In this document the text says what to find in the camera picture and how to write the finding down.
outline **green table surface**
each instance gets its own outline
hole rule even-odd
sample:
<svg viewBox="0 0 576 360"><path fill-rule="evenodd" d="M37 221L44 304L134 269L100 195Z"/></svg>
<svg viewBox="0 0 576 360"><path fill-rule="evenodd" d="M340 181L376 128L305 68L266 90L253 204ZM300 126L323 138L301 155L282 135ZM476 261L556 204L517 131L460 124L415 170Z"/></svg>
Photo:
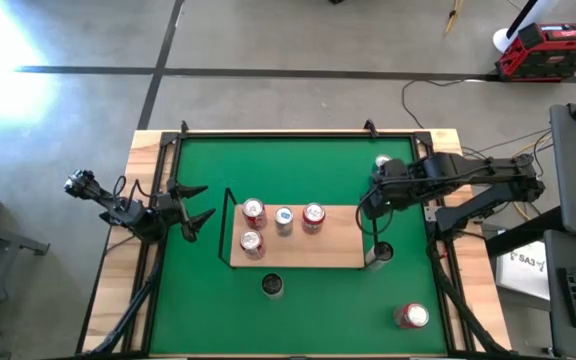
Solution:
<svg viewBox="0 0 576 360"><path fill-rule="evenodd" d="M395 213L380 235L395 251L376 272L357 269L237 268L217 253L224 190L238 202L356 205L368 188L378 154L413 160L409 138L190 138L178 179L209 190L189 199L191 214L217 212L189 243L172 227L155 314L152 354L443 354L446 345L422 210ZM227 210L224 257L230 257L232 211ZM373 238L364 235L364 250ZM261 291L279 274L284 295ZM420 302L430 313L422 329L404 330L393 311Z"/></svg>

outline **sunlight on floor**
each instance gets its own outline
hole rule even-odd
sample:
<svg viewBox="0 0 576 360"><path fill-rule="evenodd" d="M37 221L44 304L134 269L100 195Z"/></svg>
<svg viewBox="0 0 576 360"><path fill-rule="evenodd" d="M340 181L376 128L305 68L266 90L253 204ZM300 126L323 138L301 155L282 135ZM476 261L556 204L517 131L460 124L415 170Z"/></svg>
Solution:
<svg viewBox="0 0 576 360"><path fill-rule="evenodd" d="M19 65L38 64L40 55L0 2L0 125L28 125L41 121L52 95L48 76L14 73Z"/></svg>

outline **wooden board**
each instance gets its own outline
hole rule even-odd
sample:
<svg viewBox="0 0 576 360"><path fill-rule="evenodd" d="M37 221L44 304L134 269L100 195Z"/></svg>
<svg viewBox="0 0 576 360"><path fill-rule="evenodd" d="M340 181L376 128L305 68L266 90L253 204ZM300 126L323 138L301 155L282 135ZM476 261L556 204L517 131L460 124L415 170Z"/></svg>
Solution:
<svg viewBox="0 0 576 360"><path fill-rule="evenodd" d="M157 153L159 150L159 139L163 132L177 132L179 130L142 130L136 131L133 138L130 156L126 166L125 175L129 179L139 179L142 187L149 188L152 183L155 163L157 162ZM414 133L418 129L379 129L380 133ZM452 152L461 154L461 145L455 129L427 129L432 135L433 147L435 151ZM189 134L210 134L210 133L229 133L229 134L246 134L259 132L277 132L277 133L366 133L368 130L357 129L308 129L308 130L190 130ZM167 164L165 171L169 169L169 158L166 158ZM456 192L444 197L447 206L458 206L473 196L470 186L463 186ZM477 225L470 224L466 230L469 232L481 233L481 228ZM123 239L125 231L120 228L113 228L110 234L108 245ZM132 288L132 279L135 275L137 256L139 246L130 246L126 244L123 251L113 251L111 256L106 257L102 264L101 273L97 287L93 289L92 311L90 319L85 330L85 341L82 351L92 350L97 346L110 332L117 323L128 304L130 289ZM471 308L479 322L490 333L497 343L510 349L510 339L506 330L497 287L490 268L486 244L474 236L462 236L455 241L455 252L459 265L462 285L465 293L466 302ZM444 269L447 270L447 261L442 261ZM137 318L135 333L141 334L143 331L143 314L145 308L142 306ZM458 350L464 350L463 334L461 333L460 319L454 305L449 302L450 321L452 330L455 335L455 342ZM135 336L133 349L141 346L140 337Z"/></svg>
<svg viewBox="0 0 576 360"><path fill-rule="evenodd" d="M242 205L234 209L230 265L234 267L362 268L364 266L361 230L355 224L356 206L325 206L321 230L308 234L302 229L304 205L265 205L268 225L260 230L266 254L259 260L246 256L239 246L241 234L249 230ZM281 237L275 230L275 211L287 206L294 214L292 234Z"/></svg>

